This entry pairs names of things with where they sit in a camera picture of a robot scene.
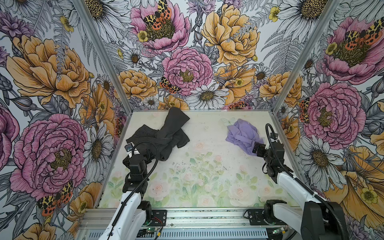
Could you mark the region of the purple cloth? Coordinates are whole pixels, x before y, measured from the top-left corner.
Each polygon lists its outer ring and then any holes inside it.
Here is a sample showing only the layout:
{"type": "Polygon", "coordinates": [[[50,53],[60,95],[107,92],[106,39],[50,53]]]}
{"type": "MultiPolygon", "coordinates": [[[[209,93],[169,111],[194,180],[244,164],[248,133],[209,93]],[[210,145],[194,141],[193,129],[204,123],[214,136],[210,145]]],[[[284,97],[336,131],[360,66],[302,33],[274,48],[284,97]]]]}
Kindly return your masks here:
{"type": "Polygon", "coordinates": [[[264,144],[259,131],[249,122],[238,119],[228,126],[226,141],[240,147],[247,155],[256,156],[255,144],[264,144]]]}

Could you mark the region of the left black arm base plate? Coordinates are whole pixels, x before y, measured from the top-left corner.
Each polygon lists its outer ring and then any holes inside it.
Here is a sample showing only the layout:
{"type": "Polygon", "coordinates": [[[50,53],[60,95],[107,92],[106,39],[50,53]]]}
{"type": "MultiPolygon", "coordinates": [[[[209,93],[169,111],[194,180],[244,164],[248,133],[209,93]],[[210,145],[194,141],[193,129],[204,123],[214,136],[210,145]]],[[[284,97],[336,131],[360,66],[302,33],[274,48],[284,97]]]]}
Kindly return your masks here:
{"type": "Polygon", "coordinates": [[[164,227],[167,223],[167,210],[152,210],[152,219],[147,224],[149,227],[164,227]]]}

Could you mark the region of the black cloth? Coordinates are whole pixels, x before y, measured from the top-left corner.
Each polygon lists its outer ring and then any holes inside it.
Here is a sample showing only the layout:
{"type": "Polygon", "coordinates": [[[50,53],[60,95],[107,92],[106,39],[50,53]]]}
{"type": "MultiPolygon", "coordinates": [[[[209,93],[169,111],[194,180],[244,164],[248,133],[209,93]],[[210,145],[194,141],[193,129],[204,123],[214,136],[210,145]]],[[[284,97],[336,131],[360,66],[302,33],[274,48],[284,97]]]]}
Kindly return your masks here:
{"type": "Polygon", "coordinates": [[[166,161],[174,147],[182,148],[190,141],[182,130],[189,119],[182,110],[172,107],[160,130],[143,125],[126,142],[133,143],[136,150],[149,160],[166,161]]]}

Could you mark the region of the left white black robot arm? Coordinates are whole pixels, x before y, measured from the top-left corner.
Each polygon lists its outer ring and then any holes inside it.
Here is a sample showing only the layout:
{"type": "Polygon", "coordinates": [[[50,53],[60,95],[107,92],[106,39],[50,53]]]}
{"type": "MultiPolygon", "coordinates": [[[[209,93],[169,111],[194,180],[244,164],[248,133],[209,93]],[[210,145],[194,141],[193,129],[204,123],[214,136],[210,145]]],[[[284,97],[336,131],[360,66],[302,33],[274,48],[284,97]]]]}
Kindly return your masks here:
{"type": "Polygon", "coordinates": [[[143,196],[151,174],[156,169],[160,151],[155,144],[142,141],[132,145],[126,160],[129,176],[123,186],[121,203],[100,240],[135,240],[142,226],[152,219],[152,207],[143,196]]]}

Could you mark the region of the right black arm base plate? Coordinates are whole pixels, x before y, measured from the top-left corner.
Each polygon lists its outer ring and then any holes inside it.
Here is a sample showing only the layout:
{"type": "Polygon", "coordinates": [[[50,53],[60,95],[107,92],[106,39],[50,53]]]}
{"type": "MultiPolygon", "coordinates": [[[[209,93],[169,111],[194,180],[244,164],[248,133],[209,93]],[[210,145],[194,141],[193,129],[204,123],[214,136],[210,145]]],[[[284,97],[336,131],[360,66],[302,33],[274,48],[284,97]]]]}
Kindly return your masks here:
{"type": "Polygon", "coordinates": [[[248,209],[245,211],[244,218],[248,219],[251,226],[273,226],[280,223],[279,221],[265,219],[264,210],[262,209],[248,209]]]}

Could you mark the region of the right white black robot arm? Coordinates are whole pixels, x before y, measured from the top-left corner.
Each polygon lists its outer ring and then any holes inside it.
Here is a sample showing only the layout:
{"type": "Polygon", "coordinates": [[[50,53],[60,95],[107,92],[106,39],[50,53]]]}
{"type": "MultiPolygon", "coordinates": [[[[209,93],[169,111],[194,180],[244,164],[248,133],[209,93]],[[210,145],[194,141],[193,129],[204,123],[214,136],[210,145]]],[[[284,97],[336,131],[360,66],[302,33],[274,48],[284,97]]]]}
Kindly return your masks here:
{"type": "Polygon", "coordinates": [[[268,200],[263,212],[265,222],[268,224],[284,222],[304,240],[349,239],[342,207],[311,190],[293,174],[284,163],[285,148],[273,126],[266,124],[265,129],[268,144],[255,143],[253,152],[264,159],[264,174],[286,190],[300,207],[296,210],[285,201],[268,200]]]}

